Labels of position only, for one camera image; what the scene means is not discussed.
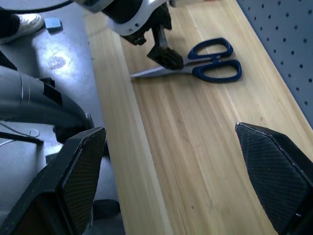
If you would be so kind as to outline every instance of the blue scissor handle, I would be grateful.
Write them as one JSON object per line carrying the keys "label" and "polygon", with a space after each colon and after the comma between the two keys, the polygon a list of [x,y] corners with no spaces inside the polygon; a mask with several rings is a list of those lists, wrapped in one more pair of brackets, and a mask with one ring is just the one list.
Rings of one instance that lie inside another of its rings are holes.
{"label": "blue scissor handle", "polygon": [[[231,66],[236,71],[237,74],[233,77],[223,77],[223,78],[215,78],[209,77],[204,74],[205,71],[217,69],[225,66]],[[213,82],[213,83],[226,83],[226,82],[236,82],[242,75],[241,65],[238,60],[227,60],[227,61],[217,61],[212,64],[202,65],[193,68],[192,74],[199,79],[206,81],[206,82]]]}
{"label": "blue scissor handle", "polygon": [[[214,53],[214,54],[207,54],[207,55],[198,55],[197,51],[212,46],[212,45],[222,45],[226,48],[226,51],[220,52],[220,53]],[[218,60],[219,58],[223,57],[229,57],[233,53],[234,49],[225,38],[215,38],[211,40],[204,41],[202,43],[199,43],[194,48],[191,49],[191,51],[188,54],[188,59],[190,60],[196,60],[201,58],[212,58],[213,61]]]}

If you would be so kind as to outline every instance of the cable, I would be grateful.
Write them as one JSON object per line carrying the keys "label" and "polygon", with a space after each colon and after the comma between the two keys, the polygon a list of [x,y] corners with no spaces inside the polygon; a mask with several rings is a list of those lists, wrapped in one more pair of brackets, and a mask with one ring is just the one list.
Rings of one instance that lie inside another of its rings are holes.
{"label": "cable", "polygon": [[44,8],[38,8],[38,9],[29,9],[29,10],[0,9],[0,13],[1,12],[11,13],[11,14],[42,13],[42,12],[46,12],[46,11],[52,11],[52,10],[59,9],[61,7],[70,5],[71,3],[73,3],[73,1],[72,0],[68,0],[68,1],[62,2],[62,3],[57,4],[57,5],[48,6],[48,7],[44,7]]}
{"label": "cable", "polygon": [[[4,126],[5,128],[9,129],[10,131],[13,131],[13,132],[15,132],[15,133],[17,133],[17,134],[20,134],[20,135],[23,135],[23,136],[32,137],[32,138],[37,138],[37,137],[39,137],[39,135],[40,135],[40,132],[39,132],[38,130],[36,130],[36,129],[30,129],[30,130],[29,130],[29,134],[25,134],[25,133],[19,132],[19,131],[17,131],[17,130],[14,130],[13,128],[11,128],[11,127],[9,127],[9,126],[7,126],[7,125],[1,123],[1,122],[0,122],[0,125],[1,125],[1,126]],[[34,135],[34,136],[32,136],[32,135],[31,135],[31,131],[36,131],[37,134]],[[5,141],[5,142],[2,142],[2,143],[0,143],[0,147],[4,146],[4,145],[7,144],[7,143],[14,142],[14,141],[15,141],[15,140],[7,140],[7,141]]]}

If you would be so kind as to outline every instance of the shoe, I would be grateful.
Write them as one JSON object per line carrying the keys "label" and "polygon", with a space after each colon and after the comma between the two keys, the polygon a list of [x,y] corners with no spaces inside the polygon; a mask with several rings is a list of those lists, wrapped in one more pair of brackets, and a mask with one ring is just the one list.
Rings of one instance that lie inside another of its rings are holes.
{"label": "shoe", "polygon": [[8,43],[17,38],[37,32],[45,23],[44,19],[39,14],[23,14],[17,15],[20,19],[18,31],[5,38],[0,38],[0,44]]}

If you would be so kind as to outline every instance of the light wood surface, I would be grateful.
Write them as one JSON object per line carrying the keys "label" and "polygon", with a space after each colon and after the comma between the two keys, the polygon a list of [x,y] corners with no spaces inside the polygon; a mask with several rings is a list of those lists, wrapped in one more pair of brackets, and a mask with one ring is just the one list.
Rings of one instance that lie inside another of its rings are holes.
{"label": "light wood surface", "polygon": [[138,79],[153,45],[134,47],[86,14],[94,72],[129,234],[276,234],[250,183],[234,127],[288,135],[313,160],[313,131],[235,0],[171,9],[181,54],[225,37],[243,67],[231,84],[190,75]]}

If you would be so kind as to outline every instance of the small blue block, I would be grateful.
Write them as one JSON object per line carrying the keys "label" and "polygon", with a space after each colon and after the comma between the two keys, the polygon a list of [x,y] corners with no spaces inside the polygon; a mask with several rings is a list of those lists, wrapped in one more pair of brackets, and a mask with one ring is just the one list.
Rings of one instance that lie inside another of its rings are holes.
{"label": "small blue block", "polygon": [[62,23],[59,18],[46,18],[45,28],[48,31],[56,31],[62,29]]}

